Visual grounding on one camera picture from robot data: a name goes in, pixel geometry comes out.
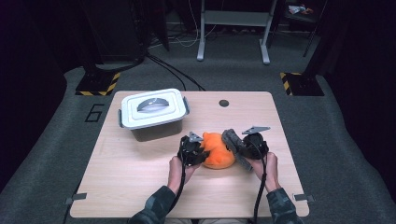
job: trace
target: white lid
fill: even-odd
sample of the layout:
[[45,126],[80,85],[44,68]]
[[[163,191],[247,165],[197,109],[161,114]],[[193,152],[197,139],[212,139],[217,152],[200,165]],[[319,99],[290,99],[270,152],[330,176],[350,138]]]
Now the white lid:
[[186,114],[183,97],[176,89],[130,95],[121,102],[121,124],[131,130],[177,121]]

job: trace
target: table top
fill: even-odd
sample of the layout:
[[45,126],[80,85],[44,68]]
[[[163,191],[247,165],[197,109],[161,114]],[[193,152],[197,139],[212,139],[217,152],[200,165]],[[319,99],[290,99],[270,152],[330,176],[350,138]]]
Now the table top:
[[[72,217],[131,217],[144,208],[146,199],[166,185],[169,161],[177,154],[180,138],[194,132],[222,133],[234,129],[242,139],[252,126],[268,126],[262,132],[270,151],[278,156],[279,183],[292,199],[303,194],[286,136],[272,95],[264,91],[183,91],[191,112],[182,120],[183,130],[161,139],[138,142],[130,130],[121,128],[118,110],[123,98],[141,91],[118,91],[107,112],[78,193]],[[222,107],[220,100],[229,105]],[[175,208],[167,217],[247,218],[253,217],[260,180],[235,162],[223,170],[201,166],[184,187]],[[259,217],[270,217],[262,194]],[[306,201],[294,201],[297,214],[309,213]]]

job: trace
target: human hand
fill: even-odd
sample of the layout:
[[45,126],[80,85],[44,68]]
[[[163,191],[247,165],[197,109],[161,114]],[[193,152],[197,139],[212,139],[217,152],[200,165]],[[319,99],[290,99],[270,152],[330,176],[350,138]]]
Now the human hand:
[[[189,182],[192,174],[196,169],[200,167],[201,164],[196,164],[193,166],[186,167],[186,176],[184,179],[184,184]],[[182,173],[182,164],[179,157],[174,156],[172,160],[169,161],[169,176],[168,176],[168,185],[167,187],[172,190],[175,194],[178,192],[178,188],[180,187],[181,182],[181,173]]]
[[[246,159],[253,167],[256,176],[260,180],[262,180],[262,175],[264,173],[262,160],[252,160],[249,158]],[[277,156],[273,152],[267,152],[263,159],[266,163],[265,171],[267,173],[267,176],[265,178],[265,188],[267,189],[267,192],[271,192],[275,189],[280,189],[281,186],[279,185],[279,182],[277,180]]]

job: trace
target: orange plush toy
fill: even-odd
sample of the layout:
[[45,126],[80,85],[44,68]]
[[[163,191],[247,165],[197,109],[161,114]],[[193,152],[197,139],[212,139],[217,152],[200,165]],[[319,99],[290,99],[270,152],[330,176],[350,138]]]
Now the orange plush toy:
[[204,151],[210,151],[209,157],[203,163],[207,168],[219,170],[231,166],[235,162],[233,153],[227,149],[221,140],[221,133],[204,133],[201,143]]

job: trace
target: storage box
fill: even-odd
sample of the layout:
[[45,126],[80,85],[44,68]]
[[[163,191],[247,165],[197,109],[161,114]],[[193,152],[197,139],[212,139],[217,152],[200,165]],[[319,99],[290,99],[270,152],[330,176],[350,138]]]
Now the storage box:
[[185,97],[176,89],[130,95],[121,102],[121,128],[132,131],[139,142],[180,133],[182,120],[190,113]]

